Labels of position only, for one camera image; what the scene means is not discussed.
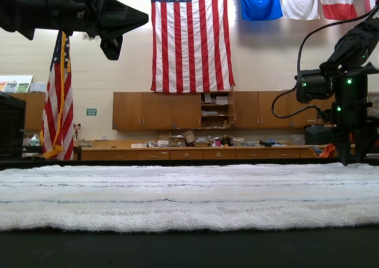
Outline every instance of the european union flag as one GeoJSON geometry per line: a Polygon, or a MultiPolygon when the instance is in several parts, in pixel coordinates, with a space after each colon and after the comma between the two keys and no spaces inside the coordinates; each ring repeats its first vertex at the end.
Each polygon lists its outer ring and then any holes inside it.
{"type": "Polygon", "coordinates": [[[266,21],[283,16],[280,0],[241,0],[241,2],[244,20],[266,21]]]}

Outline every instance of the black surface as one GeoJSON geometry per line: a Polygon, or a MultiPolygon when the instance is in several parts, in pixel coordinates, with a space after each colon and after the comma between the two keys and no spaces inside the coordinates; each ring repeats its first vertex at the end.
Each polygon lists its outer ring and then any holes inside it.
{"type": "Polygon", "coordinates": [[[0,233],[0,267],[378,267],[377,226],[166,234],[0,233]]]}
{"type": "MultiPolygon", "coordinates": [[[[230,159],[230,160],[154,160],[154,161],[0,161],[0,170],[9,168],[34,168],[48,165],[61,166],[208,166],[233,164],[329,164],[339,162],[337,158],[286,158],[286,159],[230,159]]],[[[379,158],[367,158],[365,163],[379,166],[379,158]]]]}
{"type": "Polygon", "coordinates": [[[26,102],[0,91],[0,160],[23,154],[26,102]]]}

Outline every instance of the orange object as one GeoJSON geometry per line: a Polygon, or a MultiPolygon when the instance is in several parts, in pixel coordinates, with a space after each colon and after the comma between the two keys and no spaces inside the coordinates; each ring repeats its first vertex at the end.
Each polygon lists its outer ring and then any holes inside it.
{"type": "MultiPolygon", "coordinates": [[[[355,143],[354,141],[354,136],[353,134],[351,133],[350,134],[350,141],[351,141],[351,144],[353,145],[355,143]]],[[[334,144],[330,143],[328,144],[325,149],[324,149],[324,152],[322,154],[319,155],[319,158],[329,158],[329,157],[333,157],[334,154],[335,154],[335,151],[336,151],[336,147],[334,146],[334,144]]]]}

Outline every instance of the white towel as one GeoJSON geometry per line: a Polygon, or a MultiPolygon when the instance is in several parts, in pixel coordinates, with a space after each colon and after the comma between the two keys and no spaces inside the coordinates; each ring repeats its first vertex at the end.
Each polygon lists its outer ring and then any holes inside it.
{"type": "Polygon", "coordinates": [[[289,229],[379,223],[369,165],[43,167],[0,172],[0,230],[289,229]]]}

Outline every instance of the drawer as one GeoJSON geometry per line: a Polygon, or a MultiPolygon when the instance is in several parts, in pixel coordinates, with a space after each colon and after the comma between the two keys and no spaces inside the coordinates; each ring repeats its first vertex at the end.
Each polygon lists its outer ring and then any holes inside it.
{"type": "Polygon", "coordinates": [[[300,158],[299,149],[269,149],[269,158],[300,158]]]}
{"type": "Polygon", "coordinates": [[[235,151],[232,149],[212,149],[209,151],[203,151],[204,159],[235,159],[235,151]]]}
{"type": "Polygon", "coordinates": [[[170,159],[172,160],[184,160],[184,159],[202,159],[202,151],[171,151],[170,159]]]}
{"type": "Polygon", "coordinates": [[[317,158],[317,155],[310,149],[304,148],[300,150],[300,158],[317,158]]]}
{"type": "Polygon", "coordinates": [[[237,149],[236,159],[267,159],[267,149],[237,149]]]}
{"type": "Polygon", "coordinates": [[[169,160],[168,151],[140,151],[137,153],[137,160],[169,160]]]}
{"type": "Polygon", "coordinates": [[[136,160],[135,151],[82,151],[82,160],[136,160]]]}

